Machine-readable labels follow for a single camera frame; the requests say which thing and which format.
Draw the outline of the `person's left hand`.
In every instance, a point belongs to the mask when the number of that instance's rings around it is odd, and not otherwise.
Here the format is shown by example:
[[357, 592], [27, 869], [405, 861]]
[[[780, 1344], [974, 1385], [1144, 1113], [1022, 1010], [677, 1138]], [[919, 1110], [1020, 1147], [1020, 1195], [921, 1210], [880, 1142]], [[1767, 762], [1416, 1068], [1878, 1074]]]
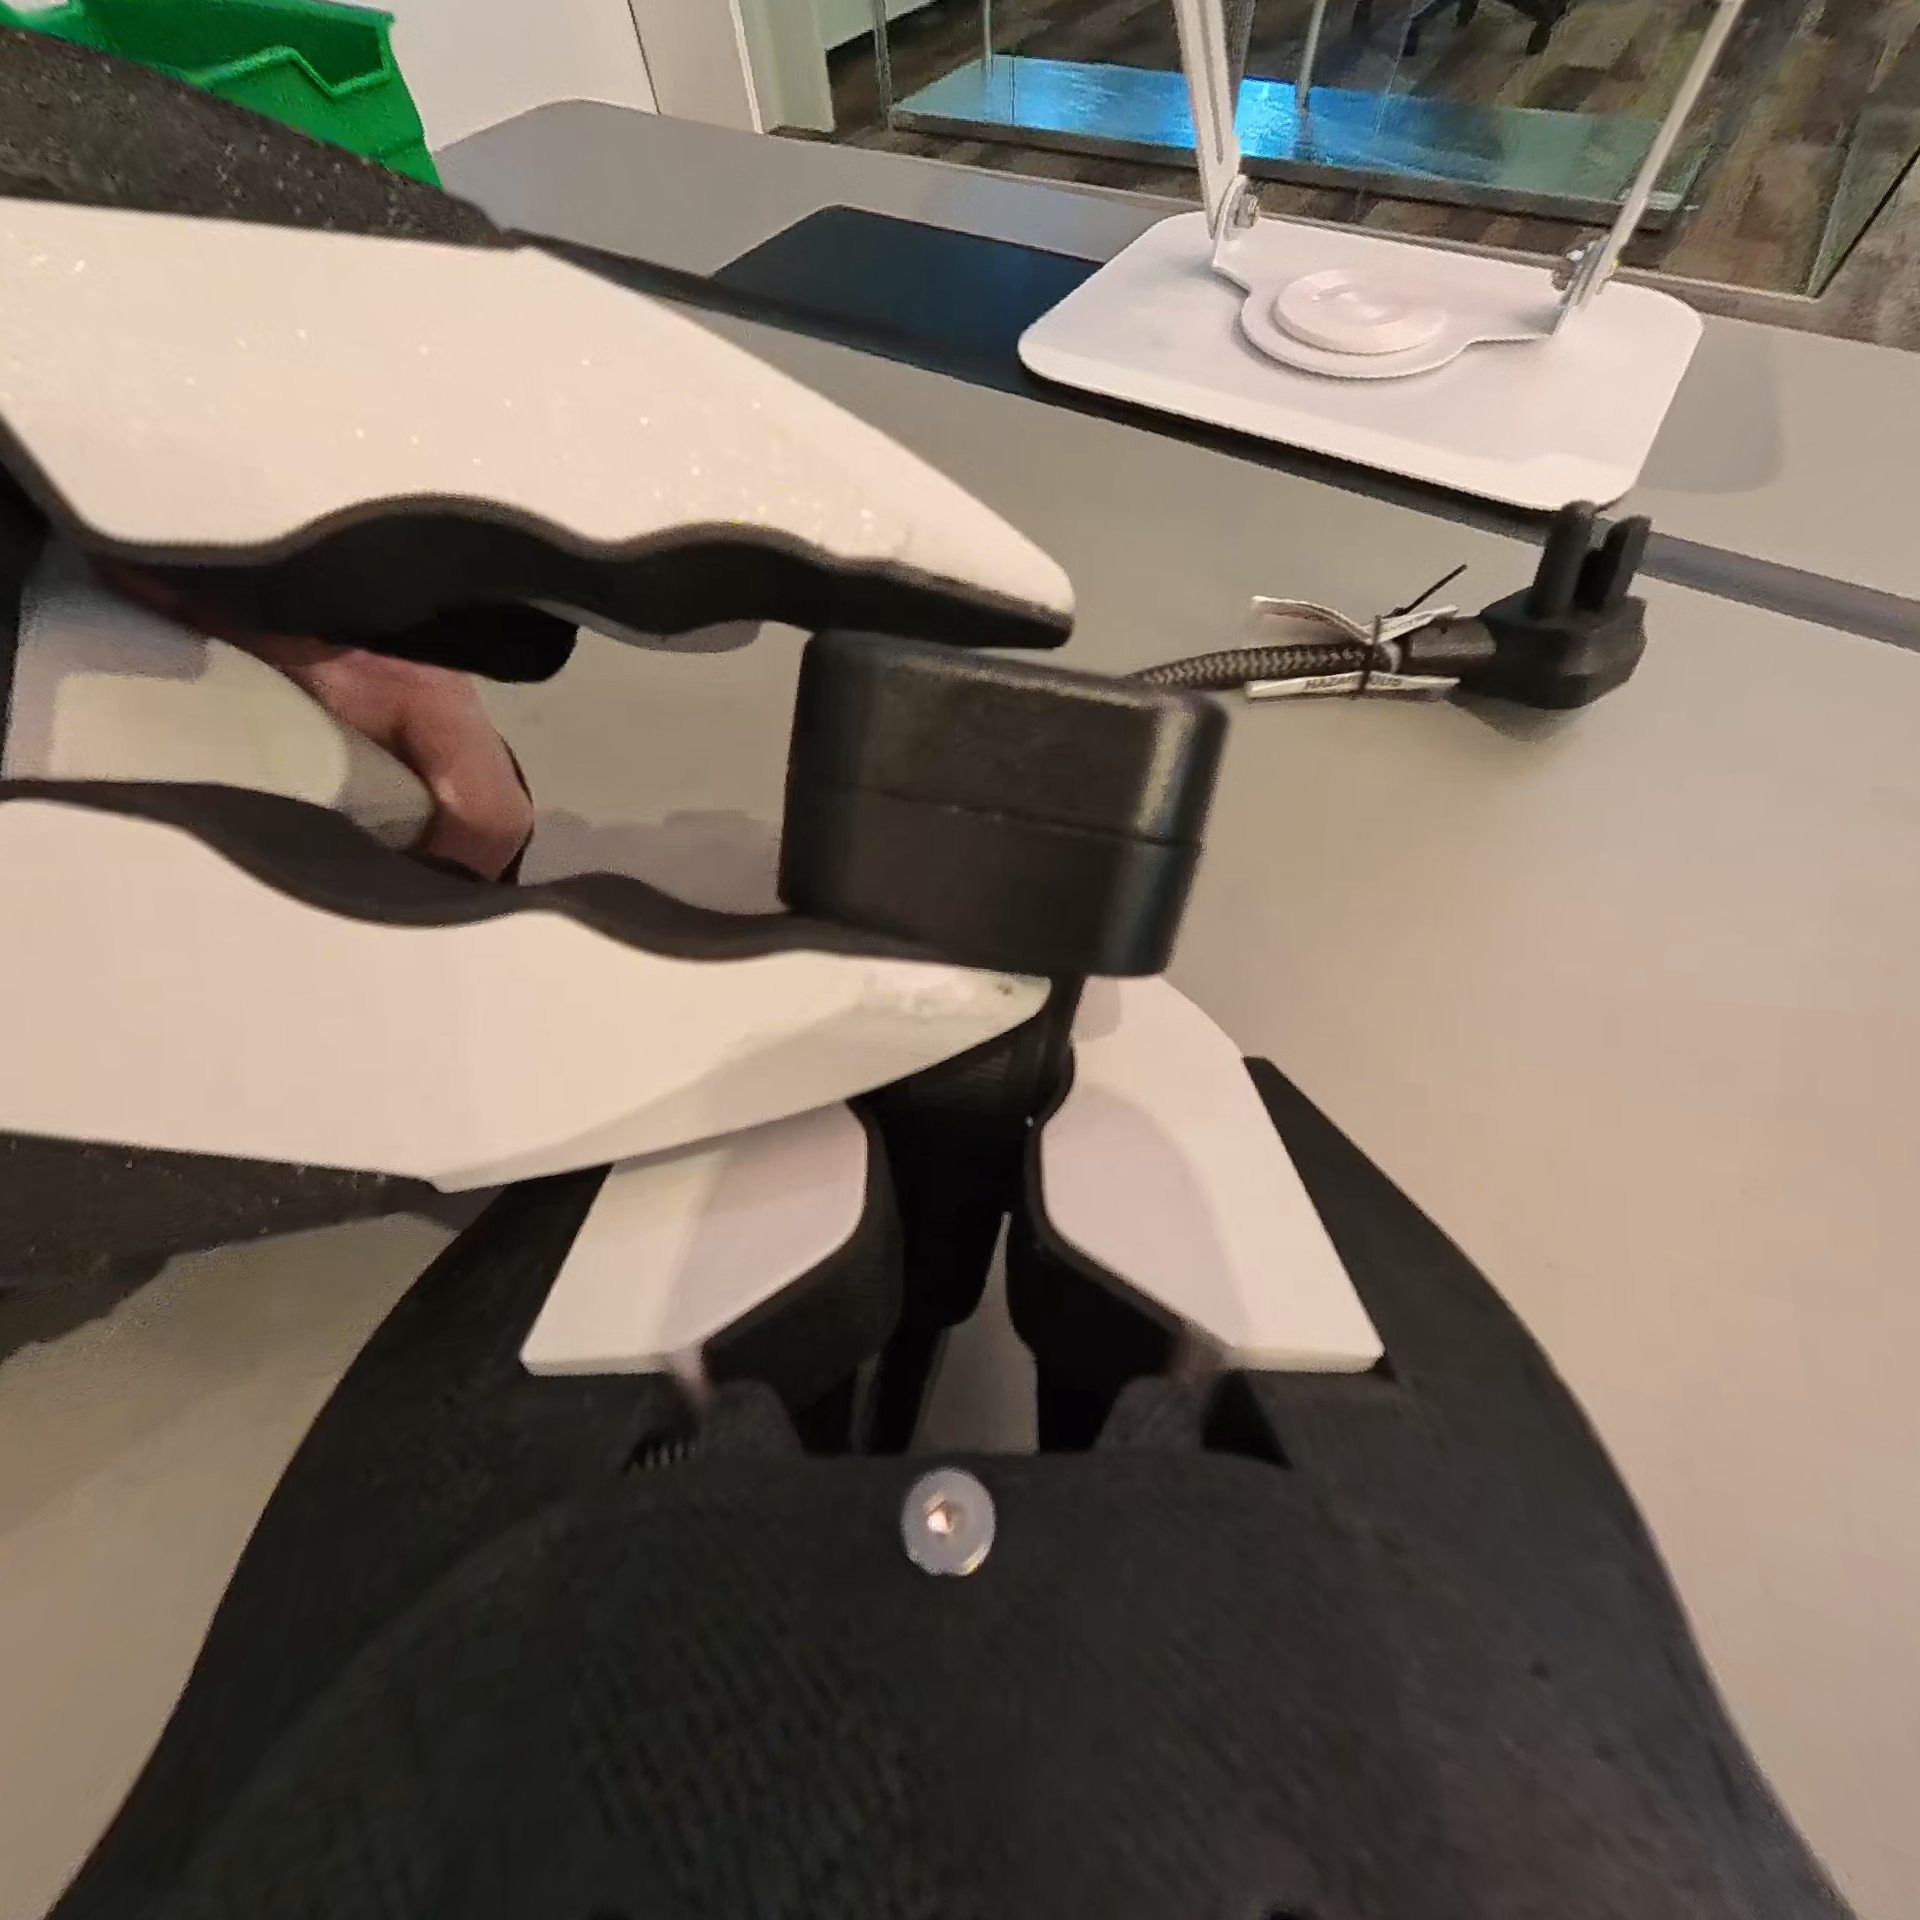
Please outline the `person's left hand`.
[[508, 741], [470, 677], [325, 641], [241, 635], [335, 722], [396, 756], [432, 800], [420, 848], [479, 880], [504, 880], [536, 827]]

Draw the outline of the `black power strip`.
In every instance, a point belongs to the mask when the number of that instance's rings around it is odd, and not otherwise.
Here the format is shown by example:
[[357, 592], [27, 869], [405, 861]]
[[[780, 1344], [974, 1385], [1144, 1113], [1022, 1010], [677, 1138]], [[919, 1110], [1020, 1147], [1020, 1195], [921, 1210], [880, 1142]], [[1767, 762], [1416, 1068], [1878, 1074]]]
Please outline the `black power strip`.
[[781, 902], [1030, 976], [1159, 976], [1227, 749], [1205, 694], [822, 632], [799, 656]]

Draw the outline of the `green plastic bin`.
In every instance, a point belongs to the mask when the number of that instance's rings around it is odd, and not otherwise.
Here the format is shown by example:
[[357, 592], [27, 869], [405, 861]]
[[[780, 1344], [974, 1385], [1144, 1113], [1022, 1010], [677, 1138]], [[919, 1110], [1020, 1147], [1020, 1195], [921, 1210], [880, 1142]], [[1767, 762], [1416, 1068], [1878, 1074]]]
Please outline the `green plastic bin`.
[[149, 67], [399, 176], [440, 181], [381, 8], [57, 2], [1, 4], [1, 21]]

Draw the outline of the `black power plug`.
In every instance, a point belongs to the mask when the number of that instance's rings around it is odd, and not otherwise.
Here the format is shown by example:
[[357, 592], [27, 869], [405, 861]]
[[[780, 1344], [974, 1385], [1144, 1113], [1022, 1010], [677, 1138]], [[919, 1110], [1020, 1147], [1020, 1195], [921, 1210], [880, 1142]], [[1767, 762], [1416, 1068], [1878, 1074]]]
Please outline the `black power plug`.
[[1648, 646], [1646, 601], [1635, 592], [1651, 516], [1595, 536], [1598, 510], [1568, 504], [1544, 532], [1528, 585], [1479, 613], [1492, 653], [1462, 688], [1533, 712], [1572, 712], [1619, 691]]

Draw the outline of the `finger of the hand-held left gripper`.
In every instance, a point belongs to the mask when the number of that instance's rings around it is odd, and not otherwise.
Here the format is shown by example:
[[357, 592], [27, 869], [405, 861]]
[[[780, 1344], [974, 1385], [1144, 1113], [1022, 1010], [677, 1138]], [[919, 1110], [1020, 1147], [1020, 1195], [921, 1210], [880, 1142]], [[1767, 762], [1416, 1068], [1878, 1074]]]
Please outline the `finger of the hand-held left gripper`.
[[877, 427], [536, 246], [7, 198], [4, 466], [80, 552], [327, 641], [487, 609], [1064, 642], [1064, 569]]
[[7, 1136], [455, 1193], [887, 1089], [1049, 994], [621, 876], [456, 880], [228, 786], [14, 785], [1, 846]]

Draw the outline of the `black desk mat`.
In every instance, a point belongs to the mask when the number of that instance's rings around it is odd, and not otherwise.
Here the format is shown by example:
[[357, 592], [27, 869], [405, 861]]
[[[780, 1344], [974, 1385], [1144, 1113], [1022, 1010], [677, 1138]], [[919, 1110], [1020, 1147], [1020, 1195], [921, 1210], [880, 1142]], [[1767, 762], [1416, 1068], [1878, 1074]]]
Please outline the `black desk mat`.
[[853, 205], [811, 210], [710, 284], [843, 345], [965, 368], [1016, 368], [1022, 336], [1096, 264]]

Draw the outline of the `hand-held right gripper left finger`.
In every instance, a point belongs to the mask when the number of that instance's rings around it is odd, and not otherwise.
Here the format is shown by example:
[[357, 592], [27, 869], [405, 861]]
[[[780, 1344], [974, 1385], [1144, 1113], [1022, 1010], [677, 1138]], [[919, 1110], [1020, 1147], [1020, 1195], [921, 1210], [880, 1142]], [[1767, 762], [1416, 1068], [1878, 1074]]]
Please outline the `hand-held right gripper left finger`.
[[979, 1056], [614, 1163], [518, 1363], [760, 1384], [811, 1446], [902, 1453], [998, 1230], [1000, 1065]]

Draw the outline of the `glass partition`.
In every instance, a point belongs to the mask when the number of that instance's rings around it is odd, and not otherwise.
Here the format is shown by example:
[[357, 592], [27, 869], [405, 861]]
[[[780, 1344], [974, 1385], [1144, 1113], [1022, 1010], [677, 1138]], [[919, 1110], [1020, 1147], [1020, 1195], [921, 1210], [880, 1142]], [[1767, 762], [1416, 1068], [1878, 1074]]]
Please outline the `glass partition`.
[[[1561, 253], [1625, 204], [1715, 4], [1227, 4], [1237, 140], [1273, 210]], [[1171, 4], [815, 4], [795, 137], [1196, 201]], [[1889, 338], [1915, 290], [1917, 11], [1741, 4], [1623, 267], [1829, 299]]]

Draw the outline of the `white monitor stand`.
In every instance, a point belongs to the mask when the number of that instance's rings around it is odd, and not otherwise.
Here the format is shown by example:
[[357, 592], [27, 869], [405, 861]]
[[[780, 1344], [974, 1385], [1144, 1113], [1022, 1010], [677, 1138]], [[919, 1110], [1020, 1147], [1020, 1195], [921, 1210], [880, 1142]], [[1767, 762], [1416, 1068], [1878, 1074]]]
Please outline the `white monitor stand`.
[[1743, 11], [1715, 8], [1601, 238], [1528, 265], [1260, 212], [1225, 8], [1172, 4], [1199, 212], [1157, 221], [1016, 341], [1064, 390], [1524, 512], [1619, 504], [1700, 341], [1620, 284], [1652, 186]]

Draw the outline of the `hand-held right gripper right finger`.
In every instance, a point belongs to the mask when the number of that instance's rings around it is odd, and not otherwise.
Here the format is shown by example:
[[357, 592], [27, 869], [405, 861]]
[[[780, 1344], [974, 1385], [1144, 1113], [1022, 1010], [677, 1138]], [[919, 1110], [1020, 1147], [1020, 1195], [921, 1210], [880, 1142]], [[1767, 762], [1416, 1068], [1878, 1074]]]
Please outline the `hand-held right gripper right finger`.
[[1005, 1302], [1037, 1442], [1083, 1452], [1155, 1377], [1365, 1377], [1385, 1344], [1252, 1068], [1165, 980], [1083, 988], [1033, 1121]]

